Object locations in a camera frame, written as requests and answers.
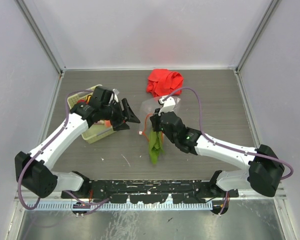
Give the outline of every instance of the clear plastic lid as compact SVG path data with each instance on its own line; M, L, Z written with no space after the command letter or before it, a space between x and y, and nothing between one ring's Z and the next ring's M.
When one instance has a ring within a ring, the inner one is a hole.
M175 101L173 112L175 112L175 114L178 114L178 111L180 109L181 99L177 96L172 96L172 97ZM153 97L141 103L141 107L138 115L141 122L139 124L140 135L142 134L145 134L146 136L149 135L149 132L152 128L150 116L152 116L152 114L155 112L156 109L161 108L160 104L158 103L160 98L162 98L162 96Z

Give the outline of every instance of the black bracket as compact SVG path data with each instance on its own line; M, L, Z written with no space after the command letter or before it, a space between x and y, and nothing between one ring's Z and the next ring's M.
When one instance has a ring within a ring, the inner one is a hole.
M278 158L269 146L263 144L257 149L257 153ZM264 196L274 197L285 171L284 165L259 156L254 157L249 165L247 180L252 189Z
M19 180L21 171L30 159L30 153L25 154L22 151L15 156L14 164L17 182ZM22 186L29 189L40 198L45 198L54 191L57 186L58 179L58 177L53 175L51 171L44 165L44 163L45 162L43 160L34 160L25 171L21 181Z
M211 192L210 183L203 180L95 180L91 183L93 201L100 202L109 198L111 203L137 204L164 203L171 194L174 204L205 203L205 198L224 198L226 192ZM229 191L230 197L239 196L237 190ZM72 197L62 193L63 199ZM82 198L89 198L89 193Z

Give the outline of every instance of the red object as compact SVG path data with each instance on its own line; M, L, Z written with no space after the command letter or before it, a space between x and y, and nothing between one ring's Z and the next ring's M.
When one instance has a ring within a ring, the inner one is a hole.
M168 69L154 69L148 76L148 85L146 92L152 93L153 97L169 95L174 90L181 88L184 83L184 77L176 71Z

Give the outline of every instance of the plastic container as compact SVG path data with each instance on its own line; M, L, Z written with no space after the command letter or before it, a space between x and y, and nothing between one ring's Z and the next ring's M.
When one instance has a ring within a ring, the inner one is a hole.
M88 88L89 90L94 91L96 87L102 85L96 85L93 87ZM75 95L68 97L66 100L70 109L79 101L79 100L86 100L87 96L91 93L86 92L79 92ZM113 134L115 131L113 130L112 126L107 127L106 124L93 124L87 131L81 134L82 138L87 141L89 144L92 144L100 139L103 139L110 134Z

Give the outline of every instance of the white wall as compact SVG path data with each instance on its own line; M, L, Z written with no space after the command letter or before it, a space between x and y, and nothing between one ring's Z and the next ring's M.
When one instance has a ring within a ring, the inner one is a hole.
M25 0L68 69L237 66L270 1Z
M300 233L300 0L282 0L241 72L263 143L291 163L283 181Z
M13 0L0 0L0 240L16 195L15 155L38 143L58 74Z

